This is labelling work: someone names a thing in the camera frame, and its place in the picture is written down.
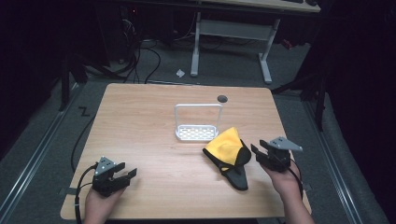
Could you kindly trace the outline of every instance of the black hole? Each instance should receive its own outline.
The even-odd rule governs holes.
[[[225,95],[220,95],[220,96],[218,96],[218,101],[220,103],[226,103],[228,101],[228,98]]]

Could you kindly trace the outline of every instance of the person's arm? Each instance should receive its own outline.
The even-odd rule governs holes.
[[[84,224],[103,224],[106,222],[114,206],[125,189],[120,189],[109,197],[104,197],[96,190],[90,189],[85,199]]]
[[[280,195],[285,211],[286,223],[315,223],[301,199],[298,183],[291,172],[285,171],[279,173],[271,171],[263,165],[262,169],[271,177],[274,188]],[[294,162],[291,163],[290,169],[297,174],[297,176],[300,176],[299,170]]]

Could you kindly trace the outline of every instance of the desk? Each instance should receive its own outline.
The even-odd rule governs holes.
[[[320,12],[320,8],[318,6],[312,7],[309,6],[306,2],[303,2],[301,4],[281,0],[202,0],[200,2],[222,3],[246,7],[268,7],[278,10],[295,10],[305,13]],[[247,38],[266,41],[263,53],[259,54],[259,60],[262,67],[264,82],[266,84],[271,84],[272,79],[266,60],[270,48],[273,44],[279,23],[280,19],[275,19],[272,26],[228,21],[201,20],[201,13],[198,12],[195,26],[195,45],[192,54],[191,75],[193,77],[198,76],[200,35],[219,35],[236,38]]]
[[[235,127],[244,142],[285,136],[271,92],[264,88],[110,84],[71,182],[101,156],[137,168],[111,218],[283,217],[283,204],[254,157],[245,165],[249,189],[234,189],[202,151],[175,135],[175,105],[218,104],[225,95],[219,131]],[[93,172],[83,184],[92,181]],[[80,193],[82,216],[89,188]],[[310,211],[306,196],[304,203]],[[74,196],[67,195],[64,219],[74,219]]]

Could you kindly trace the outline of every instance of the gray floor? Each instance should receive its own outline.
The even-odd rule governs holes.
[[[308,45],[290,50],[274,45],[268,57],[274,82],[272,85],[266,85],[263,83],[257,58],[257,53],[260,52],[263,44],[249,42],[239,45],[246,41],[234,39],[229,41],[237,42],[238,45],[232,43],[202,45],[198,77],[189,75],[192,50],[189,41],[178,42],[172,48],[157,44],[151,49],[160,54],[161,64],[150,77],[149,83],[171,82],[274,89],[294,79],[309,50]],[[154,43],[146,42],[145,46],[154,46]],[[141,50],[141,60],[137,66],[140,83],[158,62],[157,55],[152,51]],[[186,72],[186,75],[177,77],[178,69]],[[73,176],[70,164],[72,150],[76,148],[73,159],[76,164],[88,137],[89,128],[77,143],[78,137],[94,116],[106,85],[111,82],[116,80],[90,76],[85,86],[75,88],[72,104],[62,113],[58,111],[61,105],[60,85],[53,89],[51,98],[32,116],[19,140],[0,163],[0,169],[3,171],[0,174],[2,179],[0,200],[4,202],[1,207],[1,213],[4,212],[4,215],[0,222],[74,223],[74,221],[62,220],[60,217],[64,189],[69,186]],[[132,74],[127,82],[136,83],[137,78],[134,79]],[[315,221],[317,223],[388,223],[348,151],[333,116],[331,100],[326,98],[324,132],[320,133],[313,124],[311,116],[311,105],[315,102],[301,102],[297,91],[286,91],[275,95],[274,98],[287,137],[304,148],[303,153],[294,153],[294,156],[304,175],[304,185]],[[56,128],[51,126],[55,120],[60,121],[60,125]],[[51,127],[55,132],[46,135],[52,130]],[[331,152],[330,158],[326,149]],[[342,177],[342,183],[339,182],[336,174]],[[25,181],[24,185],[18,185],[19,178]],[[15,192],[14,186],[21,187],[18,194],[9,194]],[[343,187],[346,187],[346,194],[340,191]],[[353,202],[354,207],[344,203],[345,197]],[[281,219],[278,218],[259,219],[260,223],[279,223],[279,221]]]

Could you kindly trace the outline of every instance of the dark background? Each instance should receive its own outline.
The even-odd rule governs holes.
[[[328,73],[326,91],[350,151],[389,221],[396,222],[391,211],[396,202],[391,184],[396,182],[395,2],[319,3],[323,15],[345,20],[327,20],[319,29],[315,21],[285,19],[276,42],[312,44],[297,79]],[[117,19],[117,8],[98,8],[77,1],[0,3],[1,158],[50,97],[67,53],[77,52],[102,65],[124,58],[125,43],[117,33],[121,25],[104,23],[104,18]],[[190,28],[192,18],[192,12],[169,8],[141,7],[139,13],[146,27],[143,35],[168,44]]]

